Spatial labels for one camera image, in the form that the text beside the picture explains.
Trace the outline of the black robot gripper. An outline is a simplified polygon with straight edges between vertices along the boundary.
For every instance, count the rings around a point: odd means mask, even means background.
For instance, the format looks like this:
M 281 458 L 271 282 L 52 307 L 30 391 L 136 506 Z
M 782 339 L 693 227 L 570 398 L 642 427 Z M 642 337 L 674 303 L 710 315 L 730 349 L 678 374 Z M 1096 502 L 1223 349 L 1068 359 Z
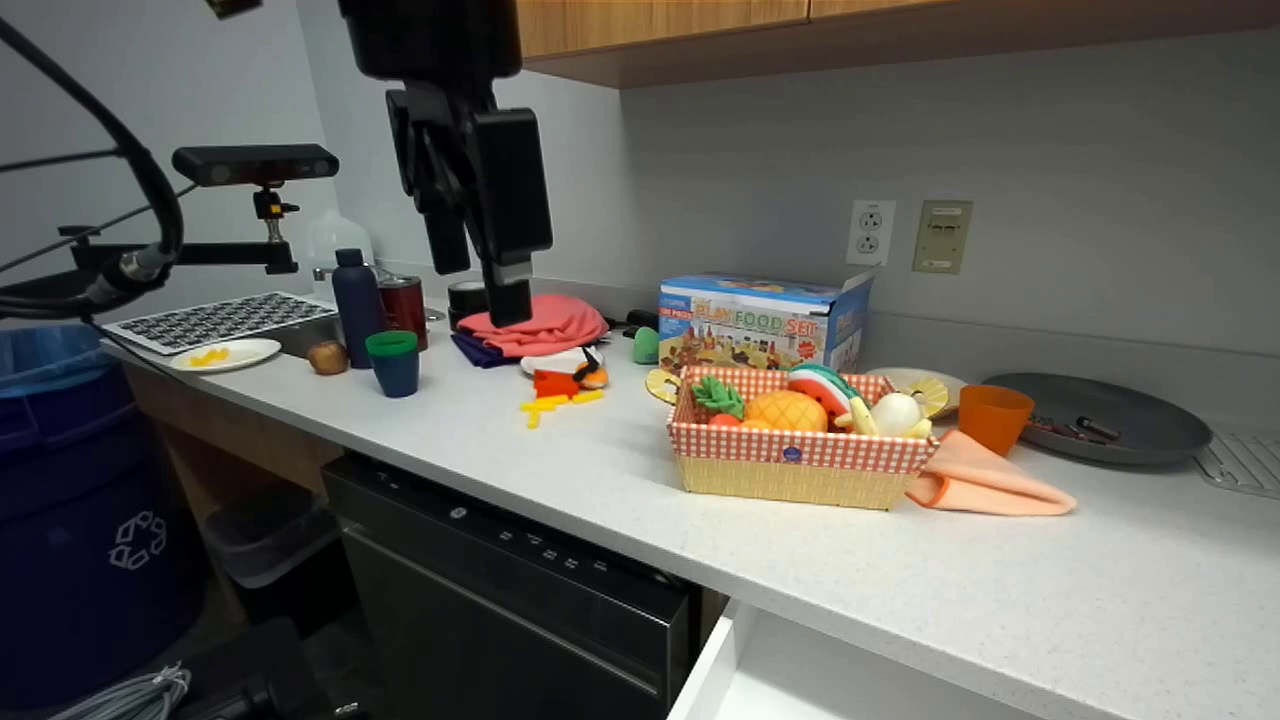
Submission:
M 338 0 L 354 69 L 385 98 L 401 188 L 441 275 L 485 264 L 495 329 L 532 315 L 532 256 L 553 246 L 541 127 L 501 110 L 520 71 L 515 0 Z

